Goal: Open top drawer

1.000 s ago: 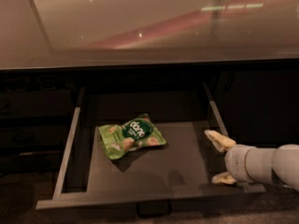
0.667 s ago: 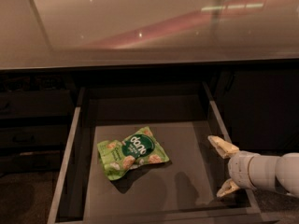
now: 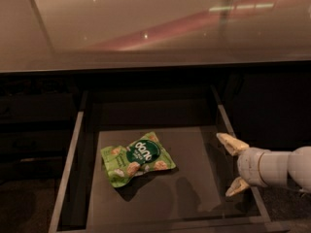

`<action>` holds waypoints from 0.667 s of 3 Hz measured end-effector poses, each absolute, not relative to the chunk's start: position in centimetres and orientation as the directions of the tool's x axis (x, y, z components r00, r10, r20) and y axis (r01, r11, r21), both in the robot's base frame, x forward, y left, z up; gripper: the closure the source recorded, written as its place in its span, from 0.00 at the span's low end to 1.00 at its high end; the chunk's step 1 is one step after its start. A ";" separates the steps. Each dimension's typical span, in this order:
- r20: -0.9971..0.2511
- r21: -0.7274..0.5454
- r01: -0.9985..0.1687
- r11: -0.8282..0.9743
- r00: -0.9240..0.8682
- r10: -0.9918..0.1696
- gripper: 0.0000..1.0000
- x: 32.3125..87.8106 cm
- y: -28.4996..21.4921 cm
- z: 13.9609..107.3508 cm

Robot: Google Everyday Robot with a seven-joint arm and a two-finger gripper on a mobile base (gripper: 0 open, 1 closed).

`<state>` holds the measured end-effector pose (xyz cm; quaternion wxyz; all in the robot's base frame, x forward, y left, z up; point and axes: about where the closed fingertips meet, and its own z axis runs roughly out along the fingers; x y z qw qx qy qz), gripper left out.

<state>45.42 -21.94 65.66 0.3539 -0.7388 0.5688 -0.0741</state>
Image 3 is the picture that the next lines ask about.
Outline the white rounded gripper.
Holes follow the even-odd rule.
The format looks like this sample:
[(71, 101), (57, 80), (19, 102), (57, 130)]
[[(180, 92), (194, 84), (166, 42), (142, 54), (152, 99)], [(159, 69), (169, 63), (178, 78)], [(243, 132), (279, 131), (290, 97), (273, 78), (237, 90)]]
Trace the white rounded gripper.
[(241, 153), (237, 160), (240, 177), (232, 182), (225, 196), (232, 197), (250, 186), (267, 187), (261, 176), (259, 165), (262, 156), (268, 153), (268, 150), (249, 148), (247, 143), (227, 133), (217, 133), (216, 136), (230, 155), (235, 156)]

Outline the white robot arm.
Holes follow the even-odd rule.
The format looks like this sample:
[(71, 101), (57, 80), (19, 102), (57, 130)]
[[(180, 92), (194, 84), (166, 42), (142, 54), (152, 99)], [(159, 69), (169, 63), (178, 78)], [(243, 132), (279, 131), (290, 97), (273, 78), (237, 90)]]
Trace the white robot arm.
[(294, 151), (272, 151), (250, 147), (226, 133), (218, 140), (227, 152), (237, 157), (239, 176), (225, 193), (234, 196), (252, 187), (282, 187), (300, 193), (311, 193), (311, 147)]

